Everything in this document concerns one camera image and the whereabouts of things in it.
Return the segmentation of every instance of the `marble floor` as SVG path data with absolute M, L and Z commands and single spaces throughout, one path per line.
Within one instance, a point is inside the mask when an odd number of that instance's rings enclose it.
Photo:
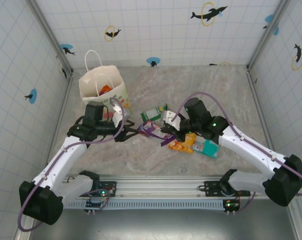
M 84 115 L 85 104 L 80 98 L 78 80 L 85 71 L 78 69 L 74 73 L 54 154 L 61 147 L 68 129 Z M 119 71 L 131 101 L 133 113 L 130 119 L 136 127 L 142 123 L 141 112 L 165 103 L 175 112 L 186 97 L 203 91 L 220 101 L 234 125 L 266 144 L 245 66 L 119 67 Z M 199 98 L 212 115 L 222 115 L 210 98 Z M 111 141 L 91 145 L 70 174 L 89 170 L 117 175 L 223 175 L 231 168 L 258 172 L 255 166 L 224 147 L 220 147 L 218 158 L 214 159 L 196 152 L 189 154 L 160 147 L 157 142 L 137 135 L 123 143 Z

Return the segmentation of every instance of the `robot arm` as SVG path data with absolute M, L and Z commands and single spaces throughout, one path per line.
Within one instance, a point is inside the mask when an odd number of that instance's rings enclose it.
M 90 102 L 86 106 L 85 115 L 69 129 L 62 147 L 53 160 L 31 182 L 24 181 L 21 184 L 19 188 L 21 206 L 24 205 L 31 191 L 34 191 L 24 208 L 25 215 L 49 225 L 54 224 L 62 213 L 63 204 L 90 190 L 101 188 L 99 175 L 87 171 L 81 172 L 72 184 L 62 188 L 61 185 L 75 161 L 98 136 L 104 138 L 106 135 L 117 135 L 114 140 L 123 142 L 138 134 L 137 130 L 131 128 L 134 123 L 129 120 L 127 120 L 129 124 L 124 125 L 122 131 L 117 134 L 120 122 L 128 117 L 129 113 L 126 109 L 122 113 L 121 108 L 115 105 L 112 121 L 102 121 L 103 108 L 104 105 L 101 103 Z
M 220 188 L 224 195 L 231 196 L 234 192 L 246 190 L 265 193 L 281 206 L 290 203 L 301 189 L 302 180 L 274 159 L 302 175 L 302 161 L 297 156 L 286 157 L 272 151 L 242 133 L 236 126 L 230 126 L 224 117 L 211 116 L 197 97 L 189 99 L 184 108 L 189 119 L 179 114 L 173 120 L 175 113 L 165 112 L 162 132 L 175 135 L 180 142 L 185 140 L 185 134 L 196 133 L 236 152 L 261 171 L 261 173 L 244 173 L 236 169 L 229 170 L 220 179 Z

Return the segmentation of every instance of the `white tiled wall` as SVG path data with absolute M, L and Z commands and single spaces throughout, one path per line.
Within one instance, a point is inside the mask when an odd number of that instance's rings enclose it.
M 59 43 L 73 46 L 75 56 L 66 55 L 71 65 L 83 68 L 90 49 L 99 52 L 105 64 L 117 66 L 149 66 L 149 57 L 160 58 L 158 66 L 248 64 L 268 24 L 265 18 L 280 0 L 212 0 L 214 7 L 207 4 L 204 14 L 211 8 L 227 8 L 211 26 L 190 19 L 192 12 L 201 14 L 203 0 L 37 2 Z M 109 26 L 121 30 L 112 41 L 104 38 Z M 94 55 L 88 60 L 90 67 L 99 64 Z
M 302 159 L 302 0 L 292 0 L 254 71 L 257 91 L 276 150 Z
M 24 0 L 0 0 L 0 239 L 12 239 L 18 188 L 44 164 L 66 79 Z M 31 104 L 24 96 L 32 89 Z

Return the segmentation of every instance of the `orange snack bag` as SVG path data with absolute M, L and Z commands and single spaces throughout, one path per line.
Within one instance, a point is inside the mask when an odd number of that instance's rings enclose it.
M 167 147 L 175 151 L 187 152 L 189 154 L 192 154 L 193 153 L 192 145 L 195 142 L 195 138 L 196 138 L 195 133 L 188 133 L 185 136 L 185 142 L 179 142 L 177 140 L 173 140 L 167 145 Z
M 105 94 L 105 93 L 107 93 L 107 92 L 109 92 L 109 91 L 111 91 L 111 90 L 112 90 L 112 88 L 110 88 L 108 85 L 105 85 L 105 86 L 101 89 L 101 91 L 99 92 L 99 94 L 102 95 L 102 94 Z

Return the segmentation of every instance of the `green box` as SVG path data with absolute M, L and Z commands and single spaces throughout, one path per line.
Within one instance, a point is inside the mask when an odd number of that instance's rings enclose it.
M 162 112 L 167 110 L 167 104 L 164 106 L 159 106 L 149 111 L 144 111 L 141 113 L 143 122 L 155 121 L 161 118 Z

